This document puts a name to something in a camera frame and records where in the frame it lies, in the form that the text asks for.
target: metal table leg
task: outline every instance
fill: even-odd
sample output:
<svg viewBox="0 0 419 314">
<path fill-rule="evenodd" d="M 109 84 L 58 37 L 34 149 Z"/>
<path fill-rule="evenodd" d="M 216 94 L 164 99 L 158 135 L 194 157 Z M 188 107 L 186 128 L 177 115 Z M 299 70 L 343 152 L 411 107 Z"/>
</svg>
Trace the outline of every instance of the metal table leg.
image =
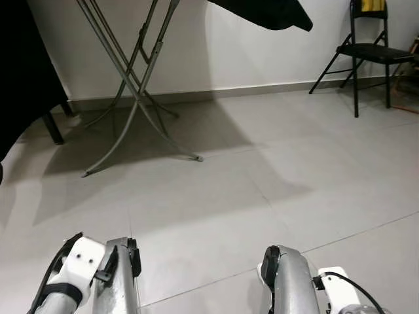
<svg viewBox="0 0 419 314">
<path fill-rule="evenodd" d="M 145 26 L 143 26 L 142 29 L 147 30 L 147 28 L 148 28 L 147 22 L 149 23 L 149 20 L 151 19 L 151 16 L 153 15 L 153 11 L 154 11 L 154 8 L 156 6 L 157 1 L 158 0 L 153 0 L 151 11 L 149 12 L 149 15 L 147 16 L 147 21 L 145 23 Z M 84 12 L 87 20 L 90 22 L 90 25 L 92 26 L 93 30 L 95 31 L 96 35 L 98 36 L 99 40 L 101 41 L 101 43 L 102 43 L 103 47 L 105 48 L 106 52 L 108 53 L 109 57 L 111 58 L 112 62 L 114 63 L 115 67 L 117 68 L 119 74 L 121 75 L 121 77 L 123 79 L 124 84 L 128 87 L 128 89 L 131 91 L 132 95 L 136 99 L 136 102 L 133 104 L 132 110 L 131 110 L 130 115 L 127 119 L 126 125 L 125 125 L 122 133 L 120 134 L 119 138 L 115 142 L 115 144 L 111 147 L 111 149 L 99 161 L 97 161 L 94 165 L 90 166 L 86 170 L 83 177 L 86 177 L 87 175 L 90 175 L 90 174 L 98 171 L 99 166 L 106 159 L 108 159 L 108 157 L 120 145 L 120 143 L 122 142 L 122 140 L 124 139 L 124 137 L 126 135 L 126 132 L 128 131 L 128 129 L 130 127 L 130 124 L 132 123 L 132 120 L 133 120 L 133 118 L 135 116 L 135 113 L 137 111 L 137 106 L 143 111 L 145 117 L 150 122 L 151 126 L 159 133 L 159 135 L 165 141 L 167 141 L 170 145 L 175 147 L 179 152 L 182 152 L 183 154 L 186 154 L 187 156 L 190 156 L 192 160 L 202 162 L 203 158 L 201 156 L 194 154 L 193 152 L 191 152 L 190 150 L 188 150 L 186 148 L 183 148 L 181 145 L 176 143 L 173 139 L 171 139 L 167 135 L 167 131 L 166 131 L 166 129 L 165 129 L 163 123 L 162 123 L 162 119 L 161 119 L 159 114 L 158 114 L 158 119 L 159 119 L 159 122 L 161 123 L 162 129 L 160 129 L 157 126 L 157 124 L 151 118 L 151 115 L 149 114 L 149 112 L 148 112 L 148 110 L 147 110 L 147 108 L 146 108 L 146 106 L 143 102 L 143 100 L 146 97 L 148 97 L 152 101 L 152 104 L 155 106 L 156 109 L 158 109 L 158 107 L 160 107 L 160 108 L 162 108 L 166 111 L 169 111 L 165 107 L 163 107 L 161 105 L 157 105 L 157 102 L 155 102 L 152 99 L 152 97 L 145 91 L 145 87 L 146 87 L 146 85 L 147 85 L 147 83 L 150 79 L 151 73 L 153 72 L 157 57 L 158 57 L 159 52 L 160 52 L 160 50 L 162 48 L 162 45 L 163 45 L 164 35 L 166 33 L 166 30 L 168 28 L 170 20 L 173 16 L 174 10 L 176 9 L 177 5 L 179 4 L 179 0 L 171 0 L 170 1 L 168 12 L 167 12 L 166 17 L 163 21 L 163 25 L 160 29 L 160 33 L 158 34 L 156 44 L 153 48 L 153 51 L 151 53 L 150 58 L 146 58 L 147 56 L 144 53 L 144 50 L 142 48 L 142 44 L 139 47 L 139 49 L 141 51 L 141 54 L 143 55 L 145 61 L 147 62 L 147 65 L 148 65 L 147 69 L 144 73 L 142 82 L 140 82 L 138 80 L 138 78 L 136 77 L 134 71 L 132 70 L 132 66 L 130 67 L 130 62 L 132 61 L 132 63 L 133 63 L 135 61 L 135 58 L 133 58 L 133 57 L 136 57 L 136 54 L 137 54 L 136 50 L 134 50 L 133 56 L 132 56 L 130 62 L 128 62 L 128 60 L 126 59 L 122 49 L 119 46 L 117 40 L 115 39 L 115 36 L 112 34 L 112 31 L 111 31 L 109 25 L 107 25 L 107 22 L 106 22 L 105 18 L 103 17 L 103 14 L 101 13 L 101 11 L 100 11 L 98 5 L 96 4 L 95 0 L 90 0 L 90 5 L 93 7 L 94 11 L 98 15 L 99 20 L 103 25 L 103 28 L 105 29 L 107 35 L 110 37 L 110 39 L 113 42 L 115 48 L 117 49 L 117 52 L 120 54 L 120 57 L 122 58 L 123 62 L 125 63 L 125 65 L 127 67 L 127 69 L 124 69 L 123 65 L 121 64 L 120 60 L 118 59 L 118 56 L 115 54 L 115 51 L 113 50 L 113 48 L 111 46 L 111 43 L 108 41 L 107 37 L 105 36 L 105 33 L 103 32 L 103 30 L 100 27 L 98 21 L 96 20 L 92 10 L 87 5 L 86 0 L 77 0 L 77 2 L 80 5 L 82 11 Z M 144 31 L 140 31 L 140 36 L 139 36 L 139 41 L 138 42 L 142 43 L 143 37 L 144 37 Z M 134 79 L 134 82 L 137 84 L 137 87 L 139 88 L 138 91 L 136 90 L 136 87 L 134 86 L 134 83 L 131 81 L 130 76 Z"/>
</svg>

